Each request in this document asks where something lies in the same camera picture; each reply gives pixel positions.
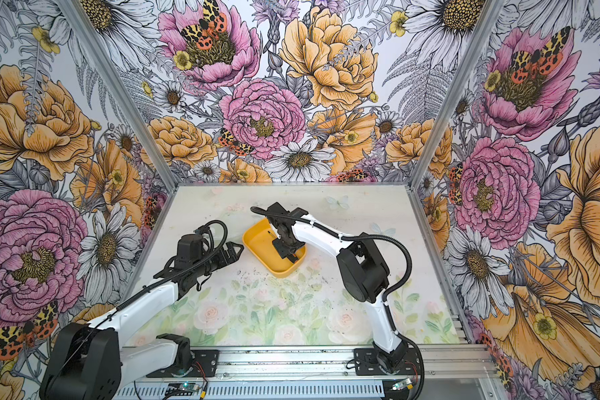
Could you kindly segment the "yellow plastic bin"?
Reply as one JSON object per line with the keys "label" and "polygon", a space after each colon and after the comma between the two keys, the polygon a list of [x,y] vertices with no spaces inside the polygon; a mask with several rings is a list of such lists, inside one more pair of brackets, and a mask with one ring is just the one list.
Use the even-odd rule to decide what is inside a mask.
{"label": "yellow plastic bin", "polygon": [[296,260],[289,261],[287,258],[279,256],[278,251],[273,246],[275,239],[277,239],[277,236],[269,221],[263,218],[243,234],[243,245],[271,275],[275,278],[286,278],[300,267],[307,250],[306,248],[300,248],[294,254]]}

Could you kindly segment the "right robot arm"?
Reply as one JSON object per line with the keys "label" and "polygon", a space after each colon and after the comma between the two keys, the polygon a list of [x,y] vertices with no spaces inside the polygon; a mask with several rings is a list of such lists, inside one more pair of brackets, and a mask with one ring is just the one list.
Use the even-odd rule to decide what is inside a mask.
{"label": "right robot arm", "polygon": [[[276,235],[273,248],[279,258],[295,261],[296,252],[310,245],[336,259],[343,286],[366,307],[378,365],[387,374],[396,373],[407,356],[409,341],[393,321],[388,296],[405,285],[413,271],[407,248],[400,241],[380,234],[342,233],[320,223],[302,208],[288,211],[280,203],[274,203],[267,209],[252,207],[251,211],[268,220]],[[390,269],[377,242],[391,243],[405,257],[406,271],[394,285],[389,283]]]}

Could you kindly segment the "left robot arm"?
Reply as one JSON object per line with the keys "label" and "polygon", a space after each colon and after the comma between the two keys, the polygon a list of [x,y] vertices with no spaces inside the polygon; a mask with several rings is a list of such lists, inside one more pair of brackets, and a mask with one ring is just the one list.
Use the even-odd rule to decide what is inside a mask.
{"label": "left robot arm", "polygon": [[154,372],[188,374],[194,365],[188,338],[167,333],[134,348],[126,343],[165,308],[200,290],[212,273],[240,260],[243,251],[243,245],[228,241],[228,227],[220,220],[182,236],[175,255],[148,285],[102,316],[60,330],[40,398],[111,399],[119,388]]}

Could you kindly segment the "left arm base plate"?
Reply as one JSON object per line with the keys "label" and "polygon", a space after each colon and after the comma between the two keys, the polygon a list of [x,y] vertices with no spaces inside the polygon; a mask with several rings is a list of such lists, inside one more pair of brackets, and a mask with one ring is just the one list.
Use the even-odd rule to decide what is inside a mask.
{"label": "left arm base plate", "polygon": [[171,366],[156,370],[147,375],[148,378],[215,378],[219,365],[220,351],[216,349],[193,349],[191,360],[186,361],[184,368]]}

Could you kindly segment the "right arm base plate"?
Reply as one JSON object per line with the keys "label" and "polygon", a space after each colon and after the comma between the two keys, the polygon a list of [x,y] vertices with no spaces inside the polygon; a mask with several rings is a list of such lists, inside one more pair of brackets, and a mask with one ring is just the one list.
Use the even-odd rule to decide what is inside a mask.
{"label": "right arm base plate", "polygon": [[355,348],[353,361],[348,366],[358,376],[423,375],[423,363],[415,348],[397,349],[391,353],[378,348]]}

